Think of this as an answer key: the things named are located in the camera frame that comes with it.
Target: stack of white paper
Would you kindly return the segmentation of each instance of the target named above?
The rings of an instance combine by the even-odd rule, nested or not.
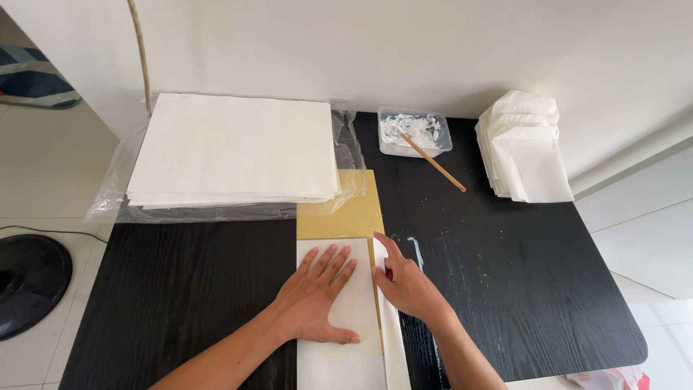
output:
[[[559,149],[559,111],[544,96],[510,91],[474,129],[498,196],[530,203],[572,202]]]
[[[320,203],[340,192],[328,103],[160,94],[126,194],[164,208]]]

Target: finger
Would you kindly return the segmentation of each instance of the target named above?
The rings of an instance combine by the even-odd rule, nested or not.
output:
[[[306,275],[308,273],[308,267],[310,267],[310,263],[315,259],[315,255],[317,255],[317,247],[314,247],[311,249],[304,259],[301,261],[301,265],[299,265],[299,268],[296,270],[296,273],[299,275]]]
[[[332,244],[327,248],[327,251],[320,256],[320,258],[317,260],[317,263],[313,266],[313,269],[308,272],[309,275],[317,278],[322,274],[322,270],[325,269],[325,266],[327,263],[330,261],[332,258],[332,255],[335,254],[335,251],[337,251],[337,244]]]
[[[340,254],[335,257],[334,260],[330,263],[330,265],[325,268],[325,271],[322,273],[320,276],[321,279],[326,280],[327,283],[329,283],[332,278],[337,275],[337,272],[339,272],[340,269],[342,269],[342,265],[344,264],[344,261],[347,260],[347,257],[349,256],[349,253],[351,252],[351,247],[349,245],[345,245],[344,248],[340,251]]]
[[[349,263],[346,265],[344,269],[342,269],[342,272],[340,272],[340,274],[337,275],[334,281],[332,281],[332,284],[330,284],[330,288],[335,292],[335,296],[337,296],[337,294],[339,294],[340,291],[347,284],[355,268],[356,259],[349,260]]]
[[[339,344],[358,344],[361,338],[353,330],[335,328],[327,325],[325,342]]]
[[[375,237],[383,246],[385,246],[385,249],[387,249],[387,256],[390,258],[390,262],[395,263],[397,260],[404,258],[404,256],[402,256],[402,252],[400,252],[399,248],[397,247],[397,243],[393,239],[381,232],[373,232],[373,237]]]
[[[378,266],[371,268],[371,273],[373,274],[373,279],[376,281],[376,284],[380,287],[380,290],[383,291],[385,298],[390,300],[388,297],[394,293],[394,283],[392,283],[387,275],[385,275],[385,272]]]

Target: wooden stick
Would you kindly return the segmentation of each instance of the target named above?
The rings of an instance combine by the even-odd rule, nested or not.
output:
[[[464,188],[463,185],[461,185],[457,180],[455,180],[455,178],[453,178],[452,175],[450,175],[445,169],[443,169],[443,167],[441,167],[429,155],[427,155],[425,151],[419,148],[419,145],[415,144],[414,141],[412,141],[409,137],[404,135],[404,133],[400,133],[400,137],[402,137],[402,139],[404,139],[409,145],[411,145],[412,148],[416,149],[416,151],[419,152],[419,154],[422,155],[423,158],[427,159],[428,162],[430,162],[431,165],[435,167],[435,169],[438,169],[440,173],[442,173],[443,176],[447,177],[452,184],[459,188],[460,191],[465,192],[467,190],[467,188]]]

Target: right hand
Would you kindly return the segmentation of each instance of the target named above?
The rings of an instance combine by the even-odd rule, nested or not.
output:
[[[448,301],[414,260],[405,259],[397,244],[383,233],[373,232],[373,236],[387,249],[385,270],[377,266],[371,269],[385,299],[400,312],[417,317],[428,325],[450,315],[457,318]]]

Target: beige rope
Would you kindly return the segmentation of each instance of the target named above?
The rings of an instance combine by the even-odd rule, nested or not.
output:
[[[149,100],[149,71],[147,70],[147,56],[144,53],[144,39],[142,38],[142,27],[139,25],[139,16],[137,8],[134,6],[134,0],[128,0],[130,6],[130,14],[132,15],[132,23],[134,24],[134,32],[137,34],[137,46],[139,47],[139,60],[142,64],[142,77],[144,78],[144,102],[147,106],[147,115],[152,114],[152,104]]]

